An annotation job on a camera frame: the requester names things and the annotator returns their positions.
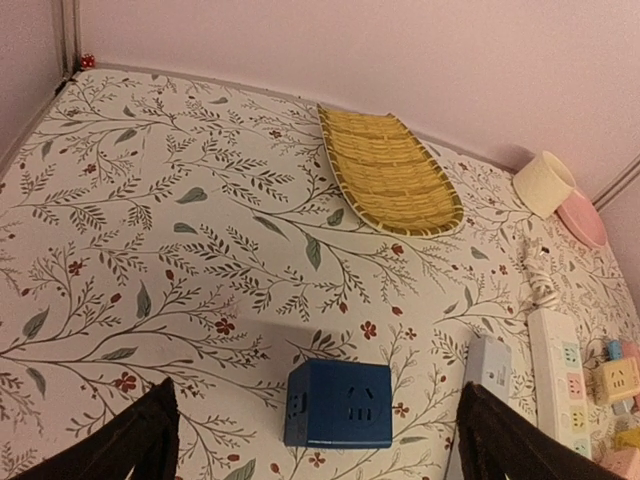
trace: pink plate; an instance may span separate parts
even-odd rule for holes
[[[573,235],[591,248],[607,244],[607,231],[598,211],[582,190],[576,188],[558,208],[558,215]]]

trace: yellow cube socket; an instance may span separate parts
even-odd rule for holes
[[[635,358],[605,362],[593,373],[596,404],[607,405],[640,394],[640,372]]]
[[[640,448],[640,428],[617,433],[614,446],[616,450],[622,450],[627,447]]]

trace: tabletop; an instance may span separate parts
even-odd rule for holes
[[[473,336],[512,347],[510,405],[535,422],[528,239],[550,249],[587,372],[607,338],[638,340],[609,248],[533,216],[510,174],[425,145],[463,224],[394,237],[345,203],[314,106],[156,74],[79,75],[0,181],[0,478],[170,376],[179,478],[441,479]],[[287,375],[308,358],[391,367],[390,449],[283,445]],[[616,422],[595,405],[589,417],[599,456]]]

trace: pink wall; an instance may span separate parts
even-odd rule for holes
[[[633,300],[640,309],[640,178],[601,212]]]
[[[62,78],[52,0],[2,0],[0,15],[1,161]]]
[[[640,151],[636,0],[84,0],[85,51],[400,115],[596,194]]]

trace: bamboo tray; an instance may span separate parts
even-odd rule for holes
[[[416,237],[460,224],[464,209],[451,181],[398,118],[320,105],[318,115],[338,185],[368,224]]]

